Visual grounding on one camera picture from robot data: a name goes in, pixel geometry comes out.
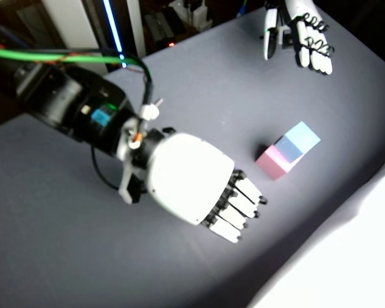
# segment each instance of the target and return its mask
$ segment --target gray table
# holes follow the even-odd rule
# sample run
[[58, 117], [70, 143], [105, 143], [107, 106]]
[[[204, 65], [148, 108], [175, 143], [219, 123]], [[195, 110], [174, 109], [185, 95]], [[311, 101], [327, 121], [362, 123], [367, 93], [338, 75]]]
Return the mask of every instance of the gray table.
[[[385, 63], [324, 14], [334, 73], [262, 59], [264, 10], [146, 59], [156, 127], [217, 146], [270, 204], [229, 244], [157, 206], [129, 206], [103, 185], [89, 147], [28, 115], [0, 126], [0, 307], [244, 307], [263, 282], [385, 159]], [[107, 77], [138, 106], [141, 77]], [[299, 121], [321, 142], [274, 182], [254, 163]], [[117, 162], [100, 157], [119, 179]]]

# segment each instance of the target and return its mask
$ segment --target blue label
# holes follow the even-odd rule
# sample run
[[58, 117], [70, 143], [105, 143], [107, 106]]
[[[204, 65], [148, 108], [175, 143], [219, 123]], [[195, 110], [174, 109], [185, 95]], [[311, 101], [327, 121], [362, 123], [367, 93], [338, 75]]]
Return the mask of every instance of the blue label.
[[108, 114], [106, 114], [104, 111], [101, 111], [100, 109], [97, 109], [91, 115], [91, 119], [101, 126], [106, 126], [110, 121], [110, 118], [111, 117]]

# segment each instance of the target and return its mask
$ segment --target blue light strip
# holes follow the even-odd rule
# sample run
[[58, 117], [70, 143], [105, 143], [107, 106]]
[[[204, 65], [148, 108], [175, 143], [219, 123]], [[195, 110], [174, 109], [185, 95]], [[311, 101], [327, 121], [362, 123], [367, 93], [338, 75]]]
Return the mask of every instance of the blue light strip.
[[[113, 11], [111, 9], [110, 1], [109, 0], [103, 0], [103, 2], [104, 2], [105, 11], [107, 13], [108, 22], [110, 23], [110, 28], [111, 28], [111, 31], [113, 33], [114, 42], [116, 44], [115, 46], [117, 48], [117, 51], [119, 53], [122, 53], [123, 47], [121, 46], [121, 42], [120, 42], [120, 38], [118, 35], [117, 26], [116, 26], [116, 20], [114, 19], [114, 15], [113, 15]], [[123, 63], [122, 66], [124, 68], [127, 67], [127, 65], [125, 63]]]

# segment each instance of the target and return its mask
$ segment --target stacked blocks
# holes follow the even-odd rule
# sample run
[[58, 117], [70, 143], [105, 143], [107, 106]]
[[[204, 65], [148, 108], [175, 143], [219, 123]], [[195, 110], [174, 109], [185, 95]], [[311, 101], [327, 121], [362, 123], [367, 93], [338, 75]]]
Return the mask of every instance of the stacked blocks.
[[288, 173], [321, 139], [304, 123], [299, 122], [256, 161], [274, 180]]

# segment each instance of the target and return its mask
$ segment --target robotic hand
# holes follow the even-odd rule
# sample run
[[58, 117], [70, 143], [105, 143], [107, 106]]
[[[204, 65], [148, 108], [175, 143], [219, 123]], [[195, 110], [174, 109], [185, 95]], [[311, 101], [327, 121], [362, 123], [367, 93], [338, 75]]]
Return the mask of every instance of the robotic hand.
[[[266, 61], [274, 55], [277, 43], [283, 46], [294, 45], [300, 66], [309, 66], [323, 74], [332, 73], [330, 57], [334, 48], [328, 44], [324, 34], [329, 26], [322, 20], [312, 0], [270, 0], [266, 9], [264, 24]], [[278, 15], [282, 23], [279, 27]]]
[[[234, 169], [231, 158], [211, 144], [174, 129], [164, 129], [165, 135], [147, 130], [147, 123], [159, 115], [161, 101], [150, 103], [151, 76], [140, 59], [129, 58], [146, 72], [146, 92], [136, 114], [119, 87], [75, 65], [37, 61], [39, 54], [29, 48], [0, 27], [0, 89], [5, 94], [50, 127], [89, 143], [98, 173], [94, 148], [121, 160], [119, 194], [126, 203], [137, 203], [142, 193], [149, 192], [180, 219], [202, 224], [232, 243], [240, 240], [247, 220], [259, 216], [257, 207], [266, 204], [266, 198]], [[82, 52], [88, 56], [90, 51]], [[68, 51], [40, 54], [40, 59], [74, 62], [80, 59], [75, 56]]]

